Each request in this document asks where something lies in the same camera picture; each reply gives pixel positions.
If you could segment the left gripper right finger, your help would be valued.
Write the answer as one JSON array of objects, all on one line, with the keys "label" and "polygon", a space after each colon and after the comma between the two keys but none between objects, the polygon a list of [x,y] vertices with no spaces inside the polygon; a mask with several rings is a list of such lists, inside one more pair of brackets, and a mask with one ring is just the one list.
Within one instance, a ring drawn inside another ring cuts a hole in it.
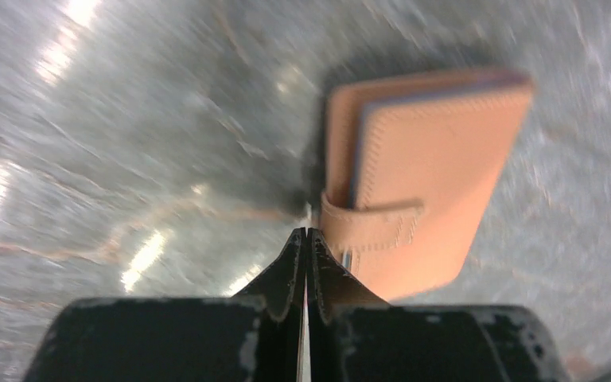
[{"label": "left gripper right finger", "polygon": [[308,311],[311,322],[328,325],[338,306],[390,306],[332,255],[324,236],[308,229]]}]

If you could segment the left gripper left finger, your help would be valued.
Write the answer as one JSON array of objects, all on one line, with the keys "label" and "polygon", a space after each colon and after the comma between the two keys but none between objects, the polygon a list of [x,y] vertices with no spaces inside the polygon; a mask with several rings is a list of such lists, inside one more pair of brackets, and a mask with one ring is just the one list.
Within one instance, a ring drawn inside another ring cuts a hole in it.
[{"label": "left gripper left finger", "polygon": [[304,228],[294,229],[278,257],[232,297],[233,309],[269,322],[301,323],[306,278],[302,264],[305,239]]}]

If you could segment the tan leather card holder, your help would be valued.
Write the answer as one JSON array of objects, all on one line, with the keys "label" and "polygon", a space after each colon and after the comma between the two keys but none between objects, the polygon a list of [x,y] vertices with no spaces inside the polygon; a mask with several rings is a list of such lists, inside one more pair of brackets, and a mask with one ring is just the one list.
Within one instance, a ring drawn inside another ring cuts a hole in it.
[{"label": "tan leather card holder", "polygon": [[334,259],[386,301],[454,280],[533,93],[502,68],[334,88],[319,218]]}]

